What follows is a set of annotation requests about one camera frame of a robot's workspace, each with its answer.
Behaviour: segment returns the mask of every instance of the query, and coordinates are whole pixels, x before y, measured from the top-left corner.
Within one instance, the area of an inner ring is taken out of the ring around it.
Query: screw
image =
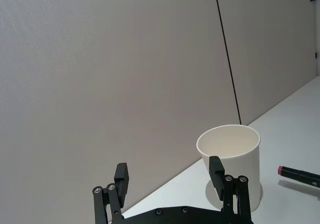
[[[95,193],[99,193],[100,191],[101,191],[101,188],[100,188],[100,187],[97,187],[97,188],[94,190]]]
[[[188,212],[189,212],[188,207],[184,207],[184,208],[182,208],[182,213],[186,214],[186,213],[188,213]]]
[[[225,176],[225,179],[226,179],[227,181],[231,181],[231,180],[232,180],[232,176],[226,175],[226,176]]]
[[[241,176],[239,179],[240,179],[240,181],[242,181],[242,182],[246,182],[246,181],[247,181],[247,178],[246,178],[245,176]]]
[[[115,187],[116,187],[116,186],[115,186],[114,184],[111,184],[111,185],[108,186],[108,189],[109,189],[109,190],[113,190]]]
[[[163,211],[161,209],[157,209],[155,213],[156,215],[162,215]]]

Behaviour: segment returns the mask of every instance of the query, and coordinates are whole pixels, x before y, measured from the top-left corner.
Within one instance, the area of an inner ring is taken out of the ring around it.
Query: marker
[[[279,166],[278,174],[292,180],[297,180],[299,182],[320,188],[320,175],[285,166]]]

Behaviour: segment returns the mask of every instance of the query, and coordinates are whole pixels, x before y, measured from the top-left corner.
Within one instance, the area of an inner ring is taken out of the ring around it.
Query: cup rim
[[[218,129],[218,128],[222,128],[222,127],[226,127],[226,126],[241,126],[241,127],[249,128],[249,129],[253,130],[253,131],[257,134],[257,136],[258,136],[258,142],[257,142],[257,144],[256,144],[252,149],[250,149],[249,151],[246,151],[245,153],[242,153],[242,154],[240,154],[240,155],[228,156],[228,157],[219,157],[220,159],[222,159],[222,160],[223,160],[223,159],[230,159],[230,158],[241,157],[241,156],[243,156],[243,155],[247,155],[248,153],[254,151],[254,150],[260,145],[260,141],[261,141],[260,135],[259,135],[259,133],[258,133],[255,129],[253,129],[252,127],[247,126],[247,125],[239,125],[239,124],[221,125],[221,126],[217,126],[217,127],[215,127],[215,128],[212,128],[212,129],[210,129],[210,130],[207,130],[207,131],[204,132],[201,136],[199,136],[198,140],[196,141],[196,144],[197,144],[197,145],[196,145],[196,146],[197,146],[196,148],[197,148],[198,152],[199,152],[201,155],[204,155],[204,156],[206,156],[206,157],[210,157],[209,155],[203,153],[203,152],[200,150],[200,148],[199,148],[199,140],[200,140],[204,135],[206,135],[209,131],[212,131],[212,130],[215,130],[215,129]]]

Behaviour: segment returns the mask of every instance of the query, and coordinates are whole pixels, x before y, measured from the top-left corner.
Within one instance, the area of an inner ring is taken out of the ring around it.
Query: white paper cup
[[[220,158],[225,174],[248,177],[250,208],[254,211],[261,194],[258,132],[245,125],[223,125],[203,133],[196,144],[208,172],[209,157],[215,155]]]

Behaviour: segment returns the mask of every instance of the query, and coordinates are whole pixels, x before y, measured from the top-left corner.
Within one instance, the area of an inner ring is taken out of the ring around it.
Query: white table
[[[283,165],[320,173],[320,77],[310,81],[249,126],[256,129],[262,138],[260,181],[263,197],[257,210],[252,213],[253,222],[319,223],[320,189],[279,176],[277,170],[279,165]],[[210,199],[212,191],[207,186],[209,181],[206,167],[199,160],[130,208],[124,216],[157,207],[181,205],[216,209],[208,201],[207,196]]]

